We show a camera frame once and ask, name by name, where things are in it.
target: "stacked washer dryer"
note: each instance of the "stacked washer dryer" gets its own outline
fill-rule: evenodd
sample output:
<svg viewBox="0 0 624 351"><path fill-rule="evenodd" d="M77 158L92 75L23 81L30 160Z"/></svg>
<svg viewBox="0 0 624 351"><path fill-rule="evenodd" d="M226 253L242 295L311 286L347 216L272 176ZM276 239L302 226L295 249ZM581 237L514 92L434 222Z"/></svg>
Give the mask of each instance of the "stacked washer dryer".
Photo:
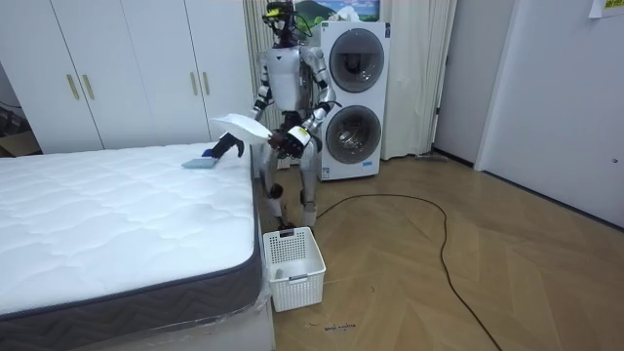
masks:
<svg viewBox="0 0 624 351"><path fill-rule="evenodd" d="M310 45L325 53L336 105L317 136L320 180L379 173L381 131L388 81L390 23L324 21Z"/></svg>

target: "humanoid robot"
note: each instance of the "humanoid robot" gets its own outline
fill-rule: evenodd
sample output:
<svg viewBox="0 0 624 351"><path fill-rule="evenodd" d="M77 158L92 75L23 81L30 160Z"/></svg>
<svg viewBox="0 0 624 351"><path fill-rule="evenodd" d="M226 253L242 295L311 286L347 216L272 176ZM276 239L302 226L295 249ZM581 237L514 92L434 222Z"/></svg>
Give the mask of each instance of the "humanoid robot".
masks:
<svg viewBox="0 0 624 351"><path fill-rule="evenodd" d="M260 121L262 112L275 102L282 111L284 123L274 131L268 144L262 145L260 178L271 214L280 229L293 227L286 217L282 201L284 188L274 181L277 159L300 159L303 226L313 227L316 221L316 153L323 147L315 137L317 130L337 102L332 79L327 71L321 48L308 47L299 41L295 25L296 12L292 0L270 2L262 17L275 35L275 44L260 57L260 82L252 117ZM318 100L311 105L311 81L318 87ZM242 155L243 143L231 134L223 135L205 156L220 158L232 146Z"/></svg>

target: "mattress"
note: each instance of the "mattress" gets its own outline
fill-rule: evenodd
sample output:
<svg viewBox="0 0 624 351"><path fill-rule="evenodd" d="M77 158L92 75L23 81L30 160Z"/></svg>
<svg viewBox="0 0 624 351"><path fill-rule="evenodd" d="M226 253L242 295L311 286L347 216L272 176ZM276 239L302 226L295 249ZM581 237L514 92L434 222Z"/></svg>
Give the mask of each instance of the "mattress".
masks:
<svg viewBox="0 0 624 351"><path fill-rule="evenodd" d="M252 305L251 152L207 144L0 159L0 350L70 350Z"/></svg>

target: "wooden floor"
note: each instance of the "wooden floor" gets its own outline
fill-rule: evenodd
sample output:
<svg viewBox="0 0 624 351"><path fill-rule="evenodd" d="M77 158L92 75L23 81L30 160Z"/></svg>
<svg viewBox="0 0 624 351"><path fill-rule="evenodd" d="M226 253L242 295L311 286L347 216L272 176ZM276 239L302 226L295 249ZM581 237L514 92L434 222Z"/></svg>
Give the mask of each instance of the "wooden floor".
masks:
<svg viewBox="0 0 624 351"><path fill-rule="evenodd" d="M295 190L297 224L298 170L277 179ZM451 278L503 350L624 349L622 232L465 166L411 158L320 184L319 210L380 192L445 209ZM495 350L449 288L442 223L431 205L390 198L350 200L319 219L323 303L274 313L278 351Z"/></svg>

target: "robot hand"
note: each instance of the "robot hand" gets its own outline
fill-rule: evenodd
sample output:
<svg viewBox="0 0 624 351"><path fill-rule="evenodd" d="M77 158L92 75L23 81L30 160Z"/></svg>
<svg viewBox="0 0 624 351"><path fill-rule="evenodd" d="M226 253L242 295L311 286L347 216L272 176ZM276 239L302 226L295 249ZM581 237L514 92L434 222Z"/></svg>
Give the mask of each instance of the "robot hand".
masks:
<svg viewBox="0 0 624 351"><path fill-rule="evenodd" d="M232 146L236 145L238 148L238 157L243 156L243 152L245 152L245 144L237 139L235 136L226 133L218 140L218 143L211 149L204 151L202 157L213 157L216 159L220 159L221 156L227 150L229 150Z"/></svg>
<svg viewBox="0 0 624 351"><path fill-rule="evenodd" d="M286 155L301 158L305 146L312 137L303 127L292 127L286 134L274 133L269 139L271 147Z"/></svg>

